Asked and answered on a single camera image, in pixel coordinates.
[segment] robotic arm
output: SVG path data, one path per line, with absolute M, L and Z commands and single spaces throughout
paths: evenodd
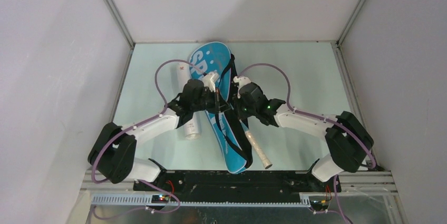
M 202 81 L 190 80 L 182 93 L 168 103 L 164 114 L 143 125 L 129 125 L 133 128 L 119 136 L 114 146 L 107 148 L 99 160 L 98 170 L 112 183 L 119 183 L 125 178 L 152 182 L 159 175 L 161 168 L 151 160 L 134 158 L 136 147 L 164 132 L 181 127 L 192 119 L 194 112 L 207 111 L 218 114 L 229 109 L 235 109 L 240 120 L 255 116 L 265 125 L 292 128 L 325 140 L 330 154 L 317 160 L 311 167 L 311 174 L 321 182 L 328 181 L 342 171 L 356 172 L 366 157 L 364 150 L 343 130 L 327 123 L 326 120 L 292 111 L 283 100 L 267 99 L 261 88 L 247 77 L 234 78 L 239 89 L 232 107 L 215 87 L 218 78 L 216 72 L 210 72 Z M 340 116 L 324 117 L 349 128 L 369 150 L 371 149 L 374 143 L 372 138 L 351 113 L 343 112 Z M 90 164 L 95 162 L 101 149 L 118 133 L 122 133 L 122 128 L 113 122 L 104 126 L 89 154 Z M 261 157 L 263 153 L 260 147 L 254 147 Z

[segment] white tabletop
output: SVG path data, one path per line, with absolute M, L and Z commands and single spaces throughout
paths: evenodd
M 161 111 L 163 101 L 155 88 L 158 66 L 170 59 L 184 59 L 200 46 L 197 43 L 137 44 L 132 55 L 114 122 L 139 122 Z M 227 43 L 236 57 L 238 72 L 254 63 L 281 68 L 291 82 L 290 102 L 300 109 L 325 114 L 349 111 L 348 99 L 330 43 L 272 42 Z M 159 85 L 168 101 L 180 92 L 176 64 L 159 73 Z M 261 86 L 269 99 L 285 100 L 283 76 L 268 67 L 255 67 L 245 76 Z M 136 156 L 153 158 L 167 169 L 226 170 L 217 139 L 204 114 L 199 113 L 201 138 L 186 140 L 182 129 L 166 132 L 139 147 Z M 307 170 L 317 158 L 329 153 L 324 141 L 292 129 L 264 126 L 249 119 L 250 131 L 273 163 L 271 170 Z M 263 170 L 254 153 L 250 170 Z

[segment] racket handle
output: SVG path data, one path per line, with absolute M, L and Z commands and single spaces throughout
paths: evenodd
M 261 162 L 263 163 L 264 169 L 268 169 L 272 166 L 272 163 L 268 159 L 268 157 L 265 155 L 264 151 L 259 146 L 258 142 L 256 141 L 255 137 L 250 131 L 245 131 L 245 136 L 247 137 L 248 141 L 250 142 L 251 146 L 255 149 L 256 153 L 258 154 L 259 158 L 261 159 Z

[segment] white wall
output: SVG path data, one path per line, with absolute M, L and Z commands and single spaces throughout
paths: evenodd
M 410 223 L 445 223 L 447 0 L 369 0 L 343 51 Z
M 103 0 L 0 0 L 1 223 L 64 223 L 129 48 Z
M 136 42 L 335 40 L 358 0 L 114 0 Z

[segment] white roll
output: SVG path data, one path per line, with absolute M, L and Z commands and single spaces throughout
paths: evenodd
M 177 65 L 177 79 L 179 82 L 180 92 L 183 91 L 184 85 L 191 79 L 191 73 L 189 72 L 189 65 L 184 62 L 179 62 Z M 192 119 L 183 125 L 184 137 L 187 140 L 193 140 L 200 138 L 200 126 L 197 114 L 192 116 Z

